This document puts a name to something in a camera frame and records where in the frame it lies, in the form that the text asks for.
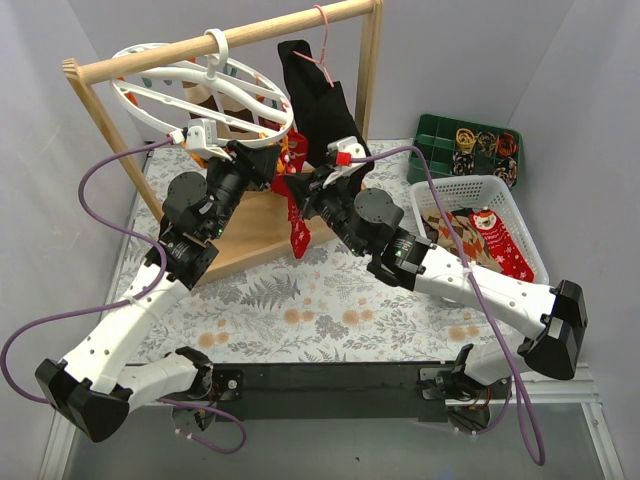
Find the gray wall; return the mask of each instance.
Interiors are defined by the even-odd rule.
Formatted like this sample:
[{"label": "gray wall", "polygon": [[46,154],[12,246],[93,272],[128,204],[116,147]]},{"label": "gray wall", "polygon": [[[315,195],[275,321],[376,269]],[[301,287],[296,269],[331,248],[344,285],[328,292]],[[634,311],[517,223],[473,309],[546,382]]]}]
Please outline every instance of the gray wall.
[{"label": "gray wall", "polygon": [[[387,0],[371,138],[413,136],[430,111],[504,125],[573,0]],[[145,42],[171,42],[310,8],[308,0],[69,0],[100,58]],[[359,19],[333,24],[327,64],[355,99]],[[319,55],[323,29],[309,40]],[[280,39],[241,47],[232,57],[282,84]],[[184,121],[173,110],[149,108]],[[141,128],[145,138],[159,138]]]},{"label": "gray wall", "polygon": [[[120,237],[85,215],[76,199],[81,175],[109,149],[62,75],[64,58],[96,58],[68,3],[0,0],[0,31],[4,343],[30,320],[103,303]],[[119,109],[114,113],[127,140],[139,145],[131,121]],[[116,166],[99,177],[89,186],[91,204],[124,222],[133,197],[131,183]],[[96,320],[76,318],[25,334],[10,351],[17,381],[37,393],[33,372],[39,362],[60,358]],[[23,400],[4,379],[0,405],[0,478],[36,478],[53,410]]]},{"label": "gray wall", "polygon": [[640,478],[640,3],[576,0],[510,125],[516,197],[553,281],[585,288],[583,358],[627,478]]}]

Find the round drying hanger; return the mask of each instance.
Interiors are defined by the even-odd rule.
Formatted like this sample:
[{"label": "round drying hanger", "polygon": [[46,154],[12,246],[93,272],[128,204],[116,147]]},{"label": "round drying hanger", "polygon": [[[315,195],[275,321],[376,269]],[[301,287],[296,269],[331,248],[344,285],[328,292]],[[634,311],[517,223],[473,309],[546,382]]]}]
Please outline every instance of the round drying hanger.
[{"label": "round drying hanger", "polygon": [[[124,78],[113,79],[111,85],[116,98],[122,106],[135,118],[147,125],[168,134],[185,125],[171,125],[159,118],[150,115],[137,105],[136,97],[145,97],[157,102],[169,105],[202,118],[208,118],[220,122],[228,127],[228,131],[254,133],[258,138],[242,139],[248,147],[264,147],[282,139],[293,124],[293,109],[280,88],[271,80],[261,75],[251,67],[228,58],[228,45],[220,30],[207,30],[218,42],[220,53],[207,55],[207,67],[198,65],[192,61],[181,61],[164,67],[152,68],[140,72],[143,79],[159,80],[164,82],[182,81],[198,84],[211,89],[219,111],[196,105],[171,95],[152,90],[150,86],[139,86],[127,82]],[[114,58],[133,53],[150,50],[166,43],[144,43],[125,48],[114,55]],[[222,73],[224,67],[230,68],[234,75]],[[220,94],[224,94],[239,102],[251,111],[253,122],[233,117],[224,113],[224,108],[219,102]],[[224,147],[232,138],[214,139],[214,143]]]}]

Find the christmas sock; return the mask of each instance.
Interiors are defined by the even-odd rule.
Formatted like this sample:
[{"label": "christmas sock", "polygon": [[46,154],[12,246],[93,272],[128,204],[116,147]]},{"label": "christmas sock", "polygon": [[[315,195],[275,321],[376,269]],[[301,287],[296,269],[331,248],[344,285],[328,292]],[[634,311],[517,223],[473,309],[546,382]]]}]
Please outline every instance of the christmas sock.
[{"label": "christmas sock", "polygon": [[522,258],[507,227],[492,210],[483,210],[469,215],[473,226],[487,241],[491,256],[502,267],[502,273],[524,282],[533,282],[533,270]]}]

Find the cable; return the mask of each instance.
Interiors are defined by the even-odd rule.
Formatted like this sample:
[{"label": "cable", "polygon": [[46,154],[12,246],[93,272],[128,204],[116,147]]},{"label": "cable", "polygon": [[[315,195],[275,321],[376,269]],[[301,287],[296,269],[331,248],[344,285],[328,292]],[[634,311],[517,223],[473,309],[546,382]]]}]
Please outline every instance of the cable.
[{"label": "cable", "polygon": [[206,438],[203,438],[203,437],[201,437],[199,435],[195,435],[195,434],[193,434],[193,433],[191,433],[191,432],[189,432],[187,430],[183,430],[182,428],[177,428],[176,429],[177,432],[180,432],[185,437],[187,437],[189,439],[193,439],[196,442],[201,443],[205,447],[208,447],[208,448],[210,448],[211,450],[213,450],[215,452],[224,453],[224,454],[236,453],[238,450],[240,450],[244,446],[244,444],[247,441],[247,430],[244,428],[244,425],[242,424],[242,422],[240,420],[238,420],[236,417],[234,417],[230,413],[223,412],[222,410],[219,410],[219,409],[213,408],[213,407],[209,407],[209,406],[193,405],[191,403],[185,403],[185,402],[176,402],[175,400],[169,400],[167,398],[159,398],[158,401],[161,402],[161,403],[166,403],[168,405],[173,405],[174,407],[199,408],[199,409],[202,409],[202,410],[207,410],[208,412],[215,413],[216,415],[220,415],[221,417],[224,417],[227,420],[231,420],[233,423],[235,423],[238,426],[238,428],[240,429],[240,432],[242,433],[242,440],[240,440],[240,443],[238,443],[238,445],[236,445],[233,448],[219,447],[215,443],[212,443],[209,440],[207,440]]},{"label": "cable", "polygon": [[[107,220],[106,218],[101,217],[100,215],[98,215],[95,211],[93,211],[93,209],[89,206],[89,204],[87,203],[87,200],[85,198],[85,186],[87,185],[87,182],[89,181],[89,178],[91,178],[91,176],[97,172],[100,168],[104,167],[105,165],[108,165],[109,163],[118,160],[122,157],[126,157],[127,155],[132,155],[134,153],[141,153],[141,152],[146,152],[149,150],[153,150],[155,148],[159,148],[159,147],[163,147],[165,145],[168,145],[172,142],[171,138],[168,138],[166,140],[162,140],[160,142],[156,142],[156,143],[151,143],[149,145],[145,145],[144,147],[140,147],[140,148],[134,148],[131,150],[127,150],[126,152],[122,152],[122,153],[116,153],[114,155],[111,155],[107,158],[105,158],[104,160],[96,163],[94,166],[92,166],[89,170],[87,170],[87,173],[84,174],[84,176],[82,177],[82,180],[80,180],[80,184],[78,185],[78,199],[80,200],[80,205],[82,206],[82,208],[84,209],[85,212],[87,212],[93,219],[95,219],[96,221],[98,221],[99,223],[113,229],[116,230],[118,232],[124,233],[126,235],[132,236],[132,237],[136,237],[139,238],[140,240],[143,240],[147,243],[150,243],[151,245],[153,245],[159,252],[160,254],[160,272],[158,273],[158,276],[153,280],[153,282],[151,282],[151,284],[143,289],[142,291],[140,291],[140,293],[137,293],[133,296],[133,298],[135,298],[136,300],[140,300],[144,297],[146,297],[149,293],[151,293],[153,291],[153,289],[156,287],[156,285],[158,285],[158,283],[160,283],[160,280],[162,280],[162,276],[165,273],[165,270],[167,268],[167,255],[164,251],[164,249],[162,248],[162,246],[155,240],[153,240],[152,238],[146,237],[145,235],[141,235],[140,233],[134,232],[133,230],[129,230],[127,228],[121,227],[120,225],[117,225],[113,222],[111,222],[110,220]],[[29,322],[26,325],[23,325],[22,327],[20,327],[19,329],[17,329],[15,332],[13,332],[11,334],[11,336],[9,336],[9,338],[7,339],[7,341],[4,343],[4,345],[2,346],[2,352],[0,353],[0,370],[2,370],[2,375],[4,376],[4,379],[7,381],[7,383],[9,384],[9,386],[18,394],[21,395],[22,397],[26,398],[27,400],[31,400],[32,402],[37,402],[37,403],[45,403],[48,404],[49,401],[46,398],[42,398],[42,397],[37,397],[35,395],[32,395],[31,393],[27,392],[26,390],[23,390],[13,379],[13,377],[11,376],[11,373],[9,373],[9,368],[7,366],[7,354],[9,353],[9,348],[11,347],[11,344],[20,336],[22,335],[24,332],[26,332],[27,330],[30,330],[34,327],[37,327],[39,325],[44,325],[45,323],[49,323],[49,322],[53,322],[56,320],[62,320],[63,318],[72,318],[72,317],[79,317],[81,315],[90,315],[93,313],[100,313],[100,312],[105,312],[107,310],[112,310],[114,308],[120,308],[120,307],[124,307],[125,305],[129,305],[129,300],[121,300],[119,302],[115,302],[115,303],[110,303],[107,305],[101,305],[99,307],[91,307],[91,308],[84,308],[81,310],[75,310],[72,312],[67,312],[67,313],[58,313],[56,315],[50,315],[48,317],[44,317],[44,318],[40,318],[38,320],[34,320],[33,322]]]},{"label": "cable", "polygon": [[[108,165],[109,163],[114,162],[115,160],[118,160],[118,159],[120,159],[122,157],[126,157],[128,155],[132,155],[134,153],[141,153],[141,152],[151,151],[151,150],[154,150],[156,148],[160,148],[160,147],[163,147],[165,145],[168,145],[170,143],[172,143],[172,139],[168,138],[166,140],[163,140],[163,141],[160,141],[160,142],[156,142],[156,143],[152,143],[152,144],[146,145],[144,147],[134,148],[134,149],[131,149],[131,150],[127,150],[126,152],[122,152],[122,153],[117,153],[117,154],[111,155],[111,156],[105,158],[104,160],[101,160],[100,162],[96,163],[89,170],[87,170],[87,172],[84,174],[84,176],[80,180],[80,184],[78,185],[78,199],[80,201],[80,205],[82,206],[84,211],[89,214],[89,216],[91,216],[94,220],[98,221],[99,223],[101,223],[101,224],[103,224],[103,225],[105,225],[105,226],[107,226],[107,227],[109,227],[109,228],[111,228],[113,230],[116,230],[118,232],[124,233],[125,235],[129,235],[131,237],[135,237],[135,238],[143,240],[143,241],[145,241],[147,243],[150,243],[153,247],[155,247],[158,250],[158,253],[160,254],[160,272],[158,273],[156,278],[153,280],[153,282],[151,282],[151,284],[148,287],[144,288],[139,293],[133,295],[133,298],[135,298],[136,300],[140,300],[140,299],[144,298],[145,296],[147,296],[149,293],[151,293],[153,291],[153,289],[158,285],[158,283],[160,283],[160,281],[162,280],[162,277],[164,276],[164,274],[166,272],[166,269],[167,269],[167,254],[165,253],[164,248],[162,248],[160,243],[158,243],[156,240],[154,240],[152,238],[149,238],[149,237],[147,237],[145,235],[141,235],[141,234],[139,234],[137,232],[134,232],[133,230],[129,230],[128,228],[121,227],[120,225],[117,225],[117,224],[111,222],[110,220],[107,220],[106,218],[98,215],[89,206],[89,204],[87,203],[87,200],[85,198],[85,188],[86,188],[87,182],[89,181],[91,176],[93,176],[94,173],[96,173],[99,169],[101,169],[102,167]],[[26,398],[27,400],[31,400],[33,402],[48,404],[49,401],[46,398],[37,397],[37,396],[32,395],[31,393],[27,392],[26,390],[22,389],[15,382],[13,377],[11,376],[11,373],[9,372],[9,368],[8,368],[8,365],[7,365],[7,355],[8,355],[8,352],[9,352],[9,348],[11,347],[13,342],[20,335],[22,335],[24,332],[26,332],[27,330],[30,330],[30,329],[32,329],[34,327],[39,326],[39,325],[43,325],[45,323],[53,322],[53,321],[56,321],[56,320],[62,320],[64,318],[79,317],[81,315],[89,315],[89,314],[92,314],[92,313],[105,312],[107,310],[112,310],[114,308],[124,307],[126,305],[129,305],[129,303],[130,303],[129,300],[121,300],[119,302],[110,303],[110,304],[107,304],[107,305],[101,305],[99,307],[85,308],[85,309],[81,309],[81,310],[75,310],[75,311],[72,311],[72,312],[59,313],[57,315],[50,315],[48,317],[40,318],[38,320],[34,320],[33,322],[29,322],[26,325],[23,325],[22,327],[20,327],[18,330],[16,330],[15,332],[13,332],[11,334],[11,336],[7,339],[7,341],[4,343],[4,345],[2,347],[2,352],[0,353],[0,369],[2,370],[2,375],[4,376],[5,380],[9,384],[9,386],[18,395],[21,395],[22,397]],[[197,442],[209,447],[211,450],[214,450],[214,451],[219,452],[219,453],[235,453],[238,450],[240,450],[242,448],[242,446],[245,444],[245,442],[247,441],[247,431],[245,430],[244,425],[242,425],[240,420],[238,420],[236,417],[234,417],[231,414],[223,412],[222,410],[218,410],[217,408],[213,408],[211,406],[211,404],[209,404],[206,407],[203,407],[203,406],[194,405],[194,404],[190,404],[190,403],[175,402],[173,400],[168,400],[168,399],[165,399],[165,398],[161,398],[158,401],[162,402],[162,403],[171,404],[171,405],[174,405],[174,406],[177,406],[177,407],[201,408],[203,410],[207,410],[207,411],[211,412],[212,414],[217,414],[217,415],[220,415],[221,417],[225,417],[228,420],[231,420],[232,422],[234,422],[236,425],[238,425],[238,427],[242,431],[242,441],[236,447],[230,448],[230,449],[225,449],[225,448],[218,447],[218,446],[214,445],[213,443],[209,442],[208,440],[206,440],[206,439],[204,439],[202,437],[199,437],[197,435],[193,435],[192,433],[187,432],[186,430],[179,429],[180,433],[182,433],[183,435],[186,435],[189,438],[193,438],[195,441],[197,441]]]},{"label": "cable", "polygon": [[480,408],[487,408],[489,406],[489,402],[491,401],[491,388],[487,388],[487,399],[484,404]]},{"label": "cable", "polygon": [[[382,160],[383,158],[387,158],[390,157],[391,155],[395,155],[397,153],[401,153],[401,152],[407,152],[407,151],[411,151],[413,153],[415,153],[418,158],[420,158],[420,161],[422,162],[422,167],[424,168],[424,173],[425,173],[425,177],[427,179],[427,182],[429,183],[429,188],[431,189],[431,193],[433,194],[433,199],[436,203],[436,206],[438,207],[438,211],[440,212],[440,215],[442,216],[442,219],[445,222],[445,225],[447,226],[447,229],[449,230],[449,232],[451,233],[451,236],[456,244],[456,248],[458,249],[459,252],[464,252],[464,249],[462,248],[462,242],[460,241],[460,237],[458,236],[458,234],[455,232],[455,230],[453,229],[453,226],[451,225],[451,222],[449,221],[449,217],[446,214],[446,211],[444,209],[444,206],[442,205],[442,202],[440,200],[440,196],[438,195],[438,192],[436,190],[436,186],[433,183],[433,179],[431,178],[431,173],[429,172],[429,166],[427,165],[427,161],[424,158],[424,155],[422,154],[422,151],[415,146],[409,145],[409,146],[404,146],[404,147],[398,147],[398,148],[394,148],[392,150],[389,150],[387,152],[383,152],[383,153],[379,153],[377,155],[372,155],[370,157],[365,157],[365,158],[358,158],[358,159],[353,159],[352,162],[353,163],[368,163],[368,162],[375,162],[378,160]],[[464,268],[466,269],[470,269],[469,266],[469,261],[467,259],[466,255],[461,255],[460,256],[460,261],[462,262],[462,265]],[[524,385],[524,382],[522,381],[522,376],[520,375],[520,370],[518,369],[518,366],[516,365],[515,359],[513,358],[513,355],[511,355],[511,352],[509,351],[509,346],[507,345],[507,342],[505,341],[504,337],[502,336],[502,332],[500,332],[500,328],[498,327],[498,324],[496,323],[495,318],[493,317],[493,314],[491,313],[491,309],[489,308],[489,305],[487,304],[487,301],[484,298],[484,295],[482,295],[482,291],[480,290],[480,285],[478,285],[478,282],[476,280],[475,275],[473,274],[473,270],[471,270],[469,272],[469,282],[471,283],[471,286],[476,294],[476,296],[478,297],[478,302],[480,303],[480,307],[482,308],[482,311],[484,312],[485,316],[487,317],[487,321],[489,322],[489,325],[491,325],[491,330],[493,330],[493,333],[496,336],[496,340],[498,340],[498,343],[500,344],[500,348],[502,348],[502,351],[504,352],[505,355],[505,359],[507,360],[507,363],[509,364],[509,368],[511,369],[511,372],[513,373],[513,378],[515,381],[515,385],[516,385],[516,400],[517,400],[517,411],[518,411],[518,423],[520,425],[520,433],[522,434],[522,440],[524,442],[525,447],[527,448],[527,451],[529,452],[529,455],[531,456],[531,459],[533,460],[533,462],[536,465],[544,465],[545,461],[546,461],[546,452],[545,452],[545,448],[544,448],[544,441],[542,439],[542,432],[540,431],[540,425],[538,423],[538,419],[536,417],[534,408],[533,408],[533,404],[531,403],[531,398],[529,398],[529,393],[527,392],[527,389]],[[533,445],[531,444],[529,437],[526,433],[526,425],[525,425],[525,421],[524,421],[524,413],[522,411],[522,402],[524,402],[524,405],[526,407],[526,411],[527,414],[529,416],[529,420],[531,422],[531,427],[533,428],[533,435],[536,439],[536,444],[538,447],[538,455],[536,456],[536,452],[533,449]],[[490,427],[487,428],[494,428],[497,425],[497,421],[494,422]]]},{"label": "cable", "polygon": [[[509,402],[511,401],[511,385],[512,385],[512,381],[511,381],[511,377],[509,377],[507,378],[507,397],[505,398],[505,401],[502,404],[502,408],[500,409],[500,413],[498,414],[498,417],[491,423],[491,425],[488,425],[486,428],[483,428],[482,430],[476,431],[475,435],[484,435],[485,433],[489,433],[491,430],[496,428],[500,424],[500,422],[502,422],[502,419],[507,414],[507,410],[509,409]],[[462,433],[465,433],[467,435],[470,435],[470,436],[474,435],[472,431],[465,432],[464,430],[460,430],[456,428],[451,429],[443,425],[434,425],[433,423],[416,422],[416,425],[423,428],[430,428],[432,430],[440,430],[441,432],[456,433],[456,432],[462,431]]]}]

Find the white plastic basket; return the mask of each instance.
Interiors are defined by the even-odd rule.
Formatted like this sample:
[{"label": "white plastic basket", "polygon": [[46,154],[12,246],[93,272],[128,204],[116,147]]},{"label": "white plastic basket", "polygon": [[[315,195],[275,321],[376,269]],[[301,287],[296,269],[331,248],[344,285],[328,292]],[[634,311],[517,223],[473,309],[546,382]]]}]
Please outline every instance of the white plastic basket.
[{"label": "white plastic basket", "polygon": [[[533,270],[534,283],[549,283],[549,275],[547,269],[544,268],[538,249],[531,239],[531,234],[527,230],[516,202],[507,185],[501,179],[492,175],[466,175],[439,178],[433,182],[447,211],[461,208],[480,210],[483,207],[489,207],[496,212]],[[426,237],[420,211],[436,206],[431,190],[429,190],[429,184],[427,182],[415,183],[409,190],[409,195],[420,235]]]}]

